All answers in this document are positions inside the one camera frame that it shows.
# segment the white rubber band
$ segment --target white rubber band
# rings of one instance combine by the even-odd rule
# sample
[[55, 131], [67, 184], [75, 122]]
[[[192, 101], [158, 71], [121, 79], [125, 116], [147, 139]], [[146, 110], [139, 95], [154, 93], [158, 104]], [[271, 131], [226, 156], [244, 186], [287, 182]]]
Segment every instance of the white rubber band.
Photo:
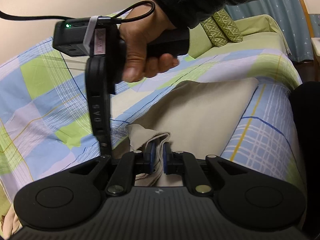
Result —
[[96, 24], [97, 24], [99, 17], [100, 16], [98, 16], [98, 15], [92, 16], [89, 20], [87, 30], [85, 31], [85, 35], [84, 35], [84, 39], [83, 39], [82, 44], [85, 49], [84, 53], [86, 53], [86, 55], [88, 55], [88, 56], [90, 56], [90, 41], [92, 39], [93, 32], [94, 32], [94, 29], [96, 28]]

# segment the sticker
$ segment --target sticker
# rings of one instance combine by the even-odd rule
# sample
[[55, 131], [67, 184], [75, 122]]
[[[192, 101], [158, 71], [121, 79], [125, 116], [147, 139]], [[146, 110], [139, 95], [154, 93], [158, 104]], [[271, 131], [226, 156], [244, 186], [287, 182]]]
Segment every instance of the sticker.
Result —
[[106, 29], [94, 30], [94, 55], [102, 55], [106, 53]]

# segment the green patterned pillow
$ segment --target green patterned pillow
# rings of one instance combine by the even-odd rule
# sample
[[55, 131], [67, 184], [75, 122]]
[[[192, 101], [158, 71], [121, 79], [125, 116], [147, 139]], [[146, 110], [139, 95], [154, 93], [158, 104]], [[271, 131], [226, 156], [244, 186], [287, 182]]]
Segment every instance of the green patterned pillow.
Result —
[[212, 17], [231, 41], [242, 41], [242, 34], [239, 31], [239, 28], [225, 9], [216, 12], [214, 15], [212, 15]]
[[201, 22], [201, 25], [214, 46], [221, 47], [229, 42], [227, 36], [212, 17]]

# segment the wooden frame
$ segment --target wooden frame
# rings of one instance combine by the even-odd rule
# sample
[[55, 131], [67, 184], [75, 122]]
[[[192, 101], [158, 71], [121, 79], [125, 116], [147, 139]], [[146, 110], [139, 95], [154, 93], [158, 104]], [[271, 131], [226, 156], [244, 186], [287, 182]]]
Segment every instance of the wooden frame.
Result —
[[310, 19], [310, 15], [308, 14], [308, 10], [307, 10], [306, 4], [304, 3], [304, 0], [300, 0], [300, 3], [301, 3], [301, 6], [302, 6], [302, 9], [303, 9], [304, 17], [306, 18], [306, 21], [307, 21], [310, 37], [314, 38], [315, 35], [314, 35], [314, 32], [313, 32], [311, 19]]
[[[314, 38], [315, 34], [313, 32], [313, 28], [312, 28], [312, 24], [311, 24], [311, 19], [310, 19], [310, 15], [308, 14], [308, 10], [306, 7], [306, 4], [304, 2], [304, 0], [299, 0], [303, 9], [303, 13], [304, 13], [304, 17], [306, 18], [306, 22], [307, 22], [307, 26], [308, 26], [308, 30], [309, 30], [309, 34], [310, 34], [310, 38]], [[314, 64], [314, 71], [315, 71], [315, 81], [319, 81], [319, 68], [320, 68], [320, 57], [317, 56], [316, 52], [315, 52], [315, 48], [312, 45], [312, 50], [313, 50], [313, 64]]]

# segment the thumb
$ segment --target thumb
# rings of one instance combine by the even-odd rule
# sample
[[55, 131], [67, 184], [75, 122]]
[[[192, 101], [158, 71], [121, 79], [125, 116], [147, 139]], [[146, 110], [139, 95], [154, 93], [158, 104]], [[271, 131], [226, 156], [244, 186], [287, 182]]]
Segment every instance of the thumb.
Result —
[[147, 42], [143, 35], [130, 35], [126, 37], [125, 41], [127, 59], [122, 79], [126, 82], [137, 82], [143, 76], [147, 57]]

